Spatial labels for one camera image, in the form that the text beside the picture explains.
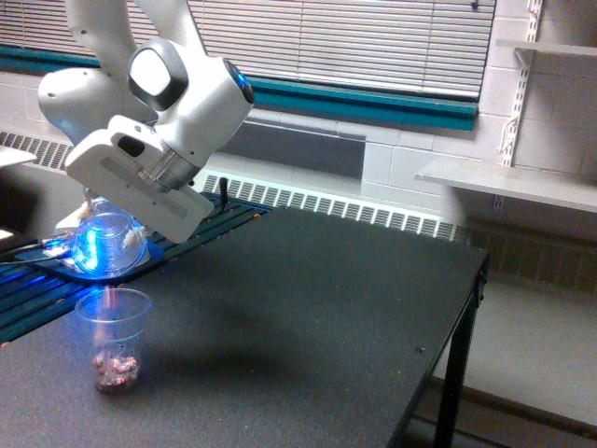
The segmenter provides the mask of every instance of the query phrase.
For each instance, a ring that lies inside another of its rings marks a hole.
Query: teal wall trim
[[[47,73],[67,67],[99,67],[93,58],[0,46],[0,69]],[[439,100],[375,91],[317,86],[250,77],[257,106],[312,112],[336,119],[365,119],[472,131],[479,111],[476,103]]]

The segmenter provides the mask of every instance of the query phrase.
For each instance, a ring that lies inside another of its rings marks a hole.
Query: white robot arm
[[[76,144],[67,174],[181,243],[213,208],[187,183],[236,133],[253,91],[207,55],[186,0],[135,3],[160,33],[138,49],[125,0],[67,0],[71,32],[102,68],[48,75],[39,102]]]

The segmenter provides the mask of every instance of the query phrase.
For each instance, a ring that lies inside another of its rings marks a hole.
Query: window
[[[480,94],[495,0],[188,0],[207,50],[252,77],[465,100]],[[129,1],[137,43],[157,35]],[[64,1],[0,2],[0,45],[91,56]]]

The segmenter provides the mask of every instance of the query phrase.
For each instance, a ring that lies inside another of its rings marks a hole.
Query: black table
[[[452,336],[448,446],[487,254],[275,210],[131,284],[152,296],[145,377],[103,396],[74,313],[0,350],[0,444],[398,445]]]

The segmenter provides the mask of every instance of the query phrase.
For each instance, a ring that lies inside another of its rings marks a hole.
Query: heating vent
[[[373,223],[378,226],[386,227],[388,224],[388,217],[390,217],[390,212],[388,212],[387,210],[378,210],[377,214],[375,215],[375,221],[373,221]]]
[[[276,197],[278,196],[278,189],[268,189],[268,192],[265,195],[264,204],[273,207],[276,202]]]
[[[241,188],[241,194],[239,194],[239,199],[242,199],[243,201],[248,201],[252,190],[253,184],[249,184],[247,182],[243,183],[243,187]]]
[[[437,221],[432,219],[424,219],[421,226],[421,235],[435,236]]]
[[[346,217],[348,219],[356,220],[358,218],[358,211],[359,210],[360,210],[360,207],[358,205],[350,203],[348,205],[348,208],[346,209]]]
[[[233,180],[230,182],[230,187],[228,188],[228,193],[230,196],[236,197],[239,192],[239,188],[241,187],[241,183],[238,180]]]
[[[253,195],[251,196],[251,202],[262,203],[263,193],[265,193],[265,187],[263,187],[262,185],[255,186],[255,189],[253,190]]]
[[[329,207],[331,207],[332,202],[328,198],[321,198],[319,200],[319,206],[317,207],[317,213],[329,213]]]
[[[288,201],[290,201],[290,191],[283,190],[280,192],[280,196],[278,196],[278,202],[276,206],[286,207],[288,206]]]
[[[56,172],[64,172],[66,157],[73,150],[64,143],[7,132],[0,132],[0,145],[29,152],[37,157],[33,165]]]
[[[375,213],[375,210],[371,207],[363,207],[363,210],[361,210],[361,216],[359,217],[359,221],[365,221],[367,223],[371,223],[371,220],[373,219],[373,214]]]
[[[402,230],[402,224],[404,223],[404,214],[394,213],[392,219],[390,219],[390,227],[392,229]]]
[[[314,212],[316,205],[317,198],[315,196],[307,196],[307,199],[305,200],[305,205],[302,208],[303,210],[309,210],[310,212]]]
[[[332,205],[332,215],[334,217],[341,217],[344,213],[344,208],[346,207],[346,203],[341,201],[335,201],[334,205]]]
[[[420,223],[421,219],[419,217],[409,216],[407,217],[407,224],[404,226],[404,230],[411,231],[412,233],[418,233]]]
[[[451,239],[451,231],[454,229],[454,225],[448,222],[440,222],[437,227],[437,238],[442,240]]]
[[[215,192],[216,175],[208,175],[203,190]],[[539,239],[524,231],[504,230],[492,225],[469,224],[467,227],[420,212],[386,205],[350,200],[346,197],[307,189],[273,187],[262,181],[233,180],[229,195],[254,189],[252,201],[269,206],[291,206],[369,224],[409,231],[446,241],[486,247],[491,254],[492,270],[509,273],[563,287],[595,294],[597,288],[597,249],[573,245],[562,240]]]
[[[293,208],[302,208],[302,200],[305,198],[304,194],[295,193],[290,201],[290,206]]]

